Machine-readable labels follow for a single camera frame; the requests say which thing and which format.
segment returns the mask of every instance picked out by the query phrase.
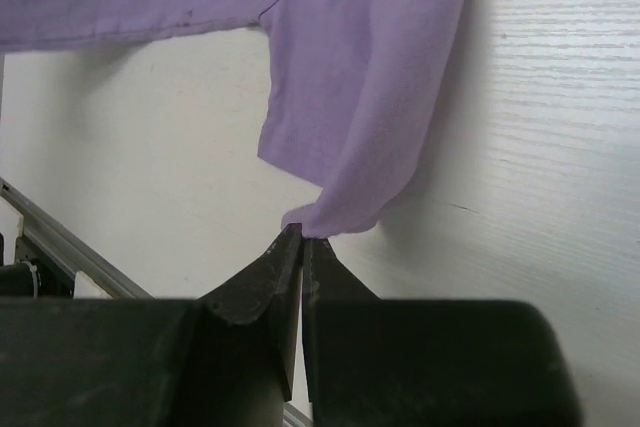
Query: metal frame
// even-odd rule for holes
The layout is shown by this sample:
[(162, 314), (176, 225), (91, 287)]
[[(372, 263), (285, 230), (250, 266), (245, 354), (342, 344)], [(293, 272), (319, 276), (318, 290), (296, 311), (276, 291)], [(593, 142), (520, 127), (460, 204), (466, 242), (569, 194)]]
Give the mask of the metal frame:
[[(23, 236), (53, 259), (66, 276), (73, 279), (82, 271), (115, 299), (152, 297), (18, 190), (1, 179), (0, 182), (0, 197), (24, 217)], [(298, 409), (284, 405), (283, 427), (312, 425)]]

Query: black cylindrical object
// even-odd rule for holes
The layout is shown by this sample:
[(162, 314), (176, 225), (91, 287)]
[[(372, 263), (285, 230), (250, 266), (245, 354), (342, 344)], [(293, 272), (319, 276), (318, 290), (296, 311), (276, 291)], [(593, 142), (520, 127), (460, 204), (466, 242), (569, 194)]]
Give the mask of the black cylindrical object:
[(0, 267), (0, 297), (37, 297), (38, 272), (31, 262)]

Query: wooden table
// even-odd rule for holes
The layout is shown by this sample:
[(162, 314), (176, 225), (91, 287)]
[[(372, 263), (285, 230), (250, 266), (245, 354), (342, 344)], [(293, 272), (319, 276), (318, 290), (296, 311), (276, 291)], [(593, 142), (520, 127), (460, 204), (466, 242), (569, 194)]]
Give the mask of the wooden table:
[[(0, 176), (154, 295), (211, 290), (318, 194), (255, 157), (260, 32), (5, 64)], [(588, 425), (640, 425), (640, 0), (468, 0), (415, 181), (334, 245), (383, 296), (534, 303)]]

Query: shirt sleeve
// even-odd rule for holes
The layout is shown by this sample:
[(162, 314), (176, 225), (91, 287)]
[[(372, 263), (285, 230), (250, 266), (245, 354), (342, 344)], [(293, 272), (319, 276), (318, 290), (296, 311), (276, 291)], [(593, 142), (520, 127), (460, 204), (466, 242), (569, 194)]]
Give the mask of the shirt sleeve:
[(283, 224), (358, 232), (415, 172), (463, 0), (279, 0), (259, 156), (323, 187)]

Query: fabric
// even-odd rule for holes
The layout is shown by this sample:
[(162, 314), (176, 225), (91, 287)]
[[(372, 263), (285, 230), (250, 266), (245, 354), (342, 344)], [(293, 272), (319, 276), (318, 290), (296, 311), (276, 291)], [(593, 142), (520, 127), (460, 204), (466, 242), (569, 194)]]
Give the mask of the fabric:
[(0, 51), (260, 23), (272, 91), (258, 155), (323, 187), (307, 237), (366, 230), (414, 173), (463, 0), (0, 0)]

